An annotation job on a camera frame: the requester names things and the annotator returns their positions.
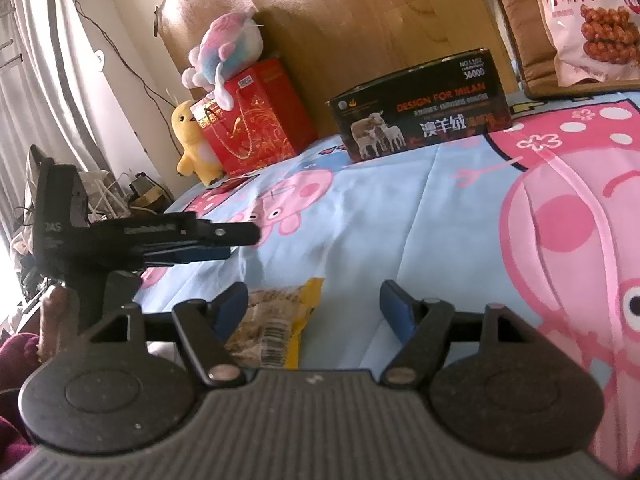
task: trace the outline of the pink cartoon pig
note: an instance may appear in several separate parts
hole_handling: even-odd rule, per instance
[[[142,278],[142,285],[140,285],[140,290],[144,290],[146,288],[154,286],[162,279],[167,270],[168,267],[149,267],[140,275],[140,277]]]
[[[610,369],[591,450],[621,474],[640,463],[638,132],[640,114],[621,102],[530,116],[491,136],[525,170],[500,214],[505,268],[540,332],[586,370]]]
[[[194,211],[198,218],[200,218],[201,216],[213,211],[227,198],[232,196],[242,186],[251,182],[254,178],[255,176],[232,178],[223,182],[220,186],[214,187],[213,189],[207,189],[194,198],[184,210]]]
[[[257,247],[265,243],[276,224],[280,224],[281,235],[290,235],[302,223],[300,212],[323,196],[333,179],[329,170],[300,171],[268,189],[230,222],[253,222],[260,226],[262,235]]]

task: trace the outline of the screw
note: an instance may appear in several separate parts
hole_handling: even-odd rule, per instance
[[[415,381],[416,374],[411,368],[391,368],[385,374],[386,380],[392,384],[410,384]]]
[[[234,381],[236,380],[242,370],[233,365],[216,365],[209,370],[209,379],[212,381]]]

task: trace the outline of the pink plush toy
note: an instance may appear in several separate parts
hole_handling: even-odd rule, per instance
[[[182,73],[186,88],[203,87],[223,110],[234,108],[234,99],[224,83],[258,61],[262,37],[258,25],[247,14],[230,12],[215,19],[199,46],[189,52],[193,65]]]

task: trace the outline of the red blanket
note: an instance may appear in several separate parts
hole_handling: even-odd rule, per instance
[[[31,446],[18,412],[18,391],[40,366],[38,336],[18,334],[0,348],[0,473],[19,462]]]

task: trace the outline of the cardboard box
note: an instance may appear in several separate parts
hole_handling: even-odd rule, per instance
[[[354,162],[512,124],[486,48],[382,76],[347,90],[328,105]]]
[[[225,82],[234,109],[204,98],[191,107],[229,176],[296,156],[318,138],[279,60],[261,61]]]

